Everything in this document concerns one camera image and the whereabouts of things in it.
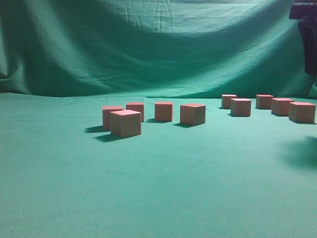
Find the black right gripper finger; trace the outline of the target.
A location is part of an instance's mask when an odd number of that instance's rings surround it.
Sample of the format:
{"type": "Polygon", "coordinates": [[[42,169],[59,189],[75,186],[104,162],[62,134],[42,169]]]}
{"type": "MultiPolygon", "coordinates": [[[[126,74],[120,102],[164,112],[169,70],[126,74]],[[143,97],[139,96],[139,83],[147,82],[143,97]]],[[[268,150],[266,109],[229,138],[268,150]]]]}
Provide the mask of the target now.
{"type": "Polygon", "coordinates": [[[317,23],[305,19],[298,23],[304,47],[305,73],[317,73],[317,23]]]}

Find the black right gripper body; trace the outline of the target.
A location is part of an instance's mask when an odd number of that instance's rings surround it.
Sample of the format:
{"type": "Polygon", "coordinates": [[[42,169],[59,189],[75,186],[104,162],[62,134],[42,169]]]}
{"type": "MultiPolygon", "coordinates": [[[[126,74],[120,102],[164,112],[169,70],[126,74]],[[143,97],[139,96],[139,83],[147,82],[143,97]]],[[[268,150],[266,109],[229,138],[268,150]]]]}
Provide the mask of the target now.
{"type": "Polygon", "coordinates": [[[316,20],[316,1],[295,1],[291,4],[289,19],[292,20],[316,20]]]}

